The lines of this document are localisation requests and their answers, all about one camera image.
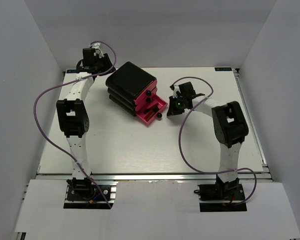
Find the white platform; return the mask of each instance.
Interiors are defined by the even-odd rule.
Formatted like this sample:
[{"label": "white platform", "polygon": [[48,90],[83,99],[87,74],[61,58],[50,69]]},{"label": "white platform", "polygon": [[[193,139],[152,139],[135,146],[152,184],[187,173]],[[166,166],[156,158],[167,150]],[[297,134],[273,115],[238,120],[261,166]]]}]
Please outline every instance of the white platform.
[{"label": "white platform", "polygon": [[[25,240],[289,240],[300,233],[281,183],[259,183],[246,212],[200,212],[195,182],[120,182],[111,210],[63,209],[67,183],[31,180],[16,232]],[[249,194],[252,183],[244,183]]]},{"label": "white platform", "polygon": [[[216,72],[213,67],[146,68],[158,80],[158,96],[168,101],[172,91],[169,86],[185,76],[204,78],[213,86],[212,98],[231,102],[238,101],[243,108],[240,93],[232,71]],[[160,121],[146,127],[137,117],[132,117],[108,98],[105,80],[98,77],[85,101],[90,119],[87,133],[87,154],[93,173],[192,173],[184,163],[178,149],[178,133],[183,115],[167,118],[166,111]],[[64,82],[75,79],[75,74],[66,74]],[[199,80],[191,81],[197,93],[209,94],[209,87]],[[62,88],[63,99],[71,86]],[[60,131],[55,114],[49,137],[69,150],[66,138]],[[188,118],[182,134],[182,145],[188,161],[203,171],[217,171],[220,145],[216,140],[212,119],[200,112]],[[248,167],[261,172],[262,159],[252,131],[241,148],[239,168]],[[41,158],[39,171],[42,174],[71,174],[71,159],[47,143]]]}]

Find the white panel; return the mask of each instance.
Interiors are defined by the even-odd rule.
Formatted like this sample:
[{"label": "white panel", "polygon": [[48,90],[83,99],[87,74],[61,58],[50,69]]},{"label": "white panel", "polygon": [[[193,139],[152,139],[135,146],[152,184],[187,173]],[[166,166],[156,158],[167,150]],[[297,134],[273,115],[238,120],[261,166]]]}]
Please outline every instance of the white panel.
[{"label": "white panel", "polygon": [[300,0],[278,0],[241,71],[271,173],[300,228]]},{"label": "white panel", "polygon": [[[202,77],[214,87],[213,98],[222,102],[242,100],[232,71],[217,72],[213,67],[146,68],[158,80],[158,96],[168,101],[173,91],[169,86],[184,76]],[[90,119],[86,136],[88,161],[93,173],[192,173],[183,162],[178,134],[185,114],[166,117],[167,109],[160,121],[145,126],[137,117],[109,99],[105,80],[98,77],[86,97],[85,107]],[[66,74],[64,81],[75,79],[75,74]],[[210,88],[196,79],[191,81],[196,93],[209,94]],[[71,86],[62,88],[60,99],[64,99]],[[64,133],[61,132],[57,114],[54,116],[50,138],[69,150]],[[203,171],[217,171],[220,164],[220,144],[214,133],[212,118],[201,112],[193,112],[182,133],[182,146],[187,160]],[[57,174],[73,172],[71,158],[51,144],[45,145],[39,173]],[[239,167],[263,171],[262,162],[252,131],[241,148]]]},{"label": "white panel", "polygon": [[102,40],[118,65],[240,67],[276,0],[25,0],[61,69]]},{"label": "white panel", "polygon": [[[22,0],[0,0],[0,240],[10,240],[25,186],[35,177],[43,148],[32,106],[62,80],[62,72]],[[47,131],[54,94],[39,104]]]},{"label": "white panel", "polygon": [[[253,183],[244,183],[248,194]],[[65,181],[32,180],[18,232],[25,240],[288,240],[300,233],[281,183],[260,183],[247,212],[200,212],[193,182],[120,182],[111,210],[63,209]]]}]

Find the white wall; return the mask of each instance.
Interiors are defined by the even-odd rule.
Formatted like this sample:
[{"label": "white wall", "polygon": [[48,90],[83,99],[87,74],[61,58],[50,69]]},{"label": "white wall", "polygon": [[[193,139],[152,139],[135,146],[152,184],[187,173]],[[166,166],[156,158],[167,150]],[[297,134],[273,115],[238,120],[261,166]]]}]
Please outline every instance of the white wall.
[{"label": "white wall", "polygon": [[[62,72],[23,0],[0,0],[0,240],[9,240],[25,186],[35,177],[43,139],[32,106]],[[56,93],[42,99],[45,129]]]},{"label": "white wall", "polygon": [[300,228],[300,0],[277,1],[242,65],[241,84]]},{"label": "white wall", "polygon": [[93,40],[118,66],[240,67],[276,0],[25,0],[61,69]]}]

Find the robotic arm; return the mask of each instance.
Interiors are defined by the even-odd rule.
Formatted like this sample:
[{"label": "robotic arm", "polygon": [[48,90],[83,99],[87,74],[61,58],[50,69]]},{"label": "robotic arm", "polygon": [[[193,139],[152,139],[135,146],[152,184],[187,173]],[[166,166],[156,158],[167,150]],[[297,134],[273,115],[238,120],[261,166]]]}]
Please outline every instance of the robotic arm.
[{"label": "robotic arm", "polygon": [[[173,95],[170,96],[167,116],[182,114],[185,109],[192,109],[205,98],[204,94],[195,93],[190,82],[171,88]],[[237,101],[225,103],[210,98],[194,111],[213,118],[215,136],[221,147],[219,172],[237,169],[240,148],[249,132],[240,104]],[[221,198],[228,196],[238,186],[239,178],[236,171],[217,174],[216,190]]]},{"label": "robotic arm", "polygon": [[[90,48],[84,48],[82,52],[83,59],[76,66],[76,79],[100,74],[112,67],[108,54],[103,53],[100,49],[100,43],[95,43]],[[89,118],[84,101],[94,80],[95,77],[90,77],[74,83],[67,97],[58,100],[56,103],[60,129],[66,136],[70,152],[87,174],[91,174],[85,147],[85,137],[89,130]],[[72,177],[83,180],[85,175],[81,172],[77,163],[72,161],[72,165]]]},{"label": "robotic arm", "polygon": [[[78,73],[76,79],[90,75],[89,73]],[[59,125],[69,143],[71,154],[78,160],[87,174],[91,173],[85,147],[86,132],[89,130],[89,118],[84,107],[86,95],[93,85],[92,77],[73,84],[70,93],[63,100],[58,100],[56,109]],[[85,178],[77,163],[72,161],[73,174],[76,179]]]}]

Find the wire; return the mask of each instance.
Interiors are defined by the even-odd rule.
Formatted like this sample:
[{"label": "wire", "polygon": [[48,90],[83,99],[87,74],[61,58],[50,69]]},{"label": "wire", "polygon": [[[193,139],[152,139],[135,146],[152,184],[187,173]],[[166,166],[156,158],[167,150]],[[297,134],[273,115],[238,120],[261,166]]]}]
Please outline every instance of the wire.
[{"label": "wire", "polygon": [[88,178],[95,186],[96,188],[99,190],[100,194],[102,195],[103,199],[105,200],[105,202],[107,203],[107,205],[109,206],[109,208],[111,209],[111,204],[109,203],[109,201],[106,199],[105,195],[103,194],[100,186],[84,171],[83,167],[81,166],[81,164],[78,162],[78,160],[71,154],[69,153],[67,150],[61,148],[60,146],[58,146],[57,144],[55,144],[51,139],[49,139],[49,137],[44,133],[40,123],[39,123],[39,120],[38,120],[38,117],[37,117],[37,114],[36,114],[36,106],[37,106],[37,103],[39,101],[39,99],[44,95],[46,94],[47,92],[51,91],[51,90],[54,90],[54,89],[57,89],[57,88],[60,88],[60,87],[63,87],[63,86],[66,86],[66,85],[70,85],[70,84],[75,84],[77,82],[80,82],[80,81],[83,81],[89,77],[97,77],[99,75],[105,75],[107,73],[109,73],[112,68],[114,68],[115,64],[116,64],[116,53],[114,51],[114,49],[112,47],[110,47],[108,44],[102,42],[102,41],[94,41],[92,43],[90,43],[90,45],[94,44],[94,43],[102,43],[104,45],[106,45],[108,48],[110,48],[114,54],[114,62],[113,62],[113,65],[112,67],[110,67],[107,71],[105,72],[102,72],[102,73],[96,73],[96,74],[91,74],[91,75],[88,75],[88,76],[84,76],[80,79],[77,79],[77,80],[74,80],[74,81],[70,81],[70,82],[67,82],[67,83],[63,83],[61,85],[57,85],[57,86],[54,86],[54,87],[50,87],[48,88],[47,90],[43,91],[42,93],[40,93],[40,95],[35,99],[34,101],[34,105],[33,105],[33,116],[34,116],[34,120],[35,120],[35,123],[40,131],[40,133],[42,134],[42,136],[50,143],[52,144],[54,147],[56,147],[57,149],[59,149],[60,151],[64,152],[65,154],[67,154],[69,157],[71,157],[74,162],[78,165],[79,169],[81,170],[81,172],[86,176],[86,178]]},{"label": "wire", "polygon": [[90,198],[84,198],[84,197],[82,197],[84,200],[91,200],[92,198],[94,198],[94,196],[96,195],[96,190],[94,189],[94,194],[93,194],[93,196],[92,197],[90,197]]},{"label": "wire", "polygon": [[209,95],[207,95],[205,98],[203,98],[201,101],[199,101],[193,108],[191,108],[190,110],[189,110],[189,112],[186,114],[186,116],[185,116],[185,118],[183,119],[183,122],[182,122],[182,124],[181,124],[181,127],[180,127],[180,131],[179,131],[179,138],[178,138],[178,143],[179,143],[179,150],[180,150],[180,154],[181,154],[181,157],[182,157],[182,159],[183,159],[183,161],[185,162],[185,164],[189,167],[189,168],[191,168],[192,170],[194,170],[194,171],[196,171],[196,172],[198,172],[198,173],[201,173],[201,174],[206,174],[206,175],[217,175],[217,174],[224,174],[224,173],[229,173],[229,172],[235,172],[235,171],[238,171],[238,172],[240,172],[240,171],[243,171],[243,170],[248,170],[248,171],[250,171],[253,175],[254,175],[254,187],[253,187],[253,190],[252,190],[252,192],[250,193],[250,195],[247,197],[247,198],[245,198],[243,201],[241,201],[241,202],[238,202],[238,203],[236,203],[236,205],[238,204],[243,204],[243,203],[245,203],[246,201],[248,201],[251,197],[252,197],[252,195],[254,194],[254,192],[255,192],[255,190],[256,190],[256,185],[257,185],[257,177],[256,177],[256,174],[255,174],[255,172],[252,170],[252,169],[250,169],[250,168],[248,168],[248,167],[244,167],[244,168],[239,168],[239,169],[228,169],[228,170],[223,170],[223,171],[201,171],[201,170],[198,170],[197,168],[195,168],[195,167],[193,167],[192,165],[190,165],[189,164],[189,162],[185,159],[185,156],[184,156],[184,154],[183,154],[183,151],[182,151],[182,145],[181,145],[181,135],[182,135],[182,130],[183,130],[183,127],[184,127],[184,125],[185,125],[185,122],[186,122],[186,120],[188,119],[188,117],[189,117],[189,115],[191,114],[191,112],[193,112],[201,103],[204,103],[210,96],[212,96],[212,94],[214,93],[214,89],[213,89],[213,87],[212,87],[212,85],[209,83],[209,82],[207,82],[206,80],[204,80],[204,79],[202,79],[202,78],[200,78],[200,77],[196,77],[196,76],[186,76],[186,77],[182,77],[182,78],[179,78],[179,79],[177,79],[173,84],[172,84],[172,86],[174,85],[174,84],[176,84],[177,82],[179,82],[180,80],[183,80],[183,79],[198,79],[198,80],[201,80],[201,81],[203,81],[203,82],[205,82],[209,87],[210,87],[210,89],[211,89],[211,93],[209,94]]},{"label": "wire", "polygon": [[96,200],[97,198],[98,198],[98,196],[100,196],[101,194],[99,193],[99,194],[97,194],[94,198],[92,198],[91,200],[92,201],[94,201],[94,200]]},{"label": "wire", "polygon": [[227,205],[231,204],[234,201],[234,199],[235,199],[235,195],[233,194],[231,201],[229,203],[227,203]]}]

